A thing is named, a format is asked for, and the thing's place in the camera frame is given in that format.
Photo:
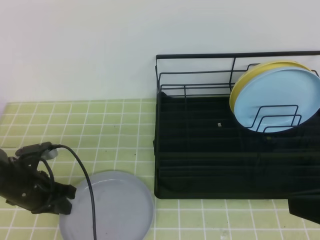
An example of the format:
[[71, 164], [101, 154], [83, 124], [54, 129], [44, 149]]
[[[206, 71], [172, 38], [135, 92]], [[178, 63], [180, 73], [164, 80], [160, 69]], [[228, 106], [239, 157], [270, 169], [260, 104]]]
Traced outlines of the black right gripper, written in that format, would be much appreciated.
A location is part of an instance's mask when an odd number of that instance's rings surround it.
[[313, 223], [320, 223], [320, 189], [298, 192], [288, 198], [289, 213]]

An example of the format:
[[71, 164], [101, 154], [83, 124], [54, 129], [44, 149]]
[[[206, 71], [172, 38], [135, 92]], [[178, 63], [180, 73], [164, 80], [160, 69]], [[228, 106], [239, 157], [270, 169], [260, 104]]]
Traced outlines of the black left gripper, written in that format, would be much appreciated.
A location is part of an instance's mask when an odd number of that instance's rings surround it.
[[55, 182], [48, 163], [38, 154], [16, 158], [0, 151], [0, 196], [6, 203], [37, 214], [69, 215], [68, 199], [73, 200], [76, 191], [73, 185]]

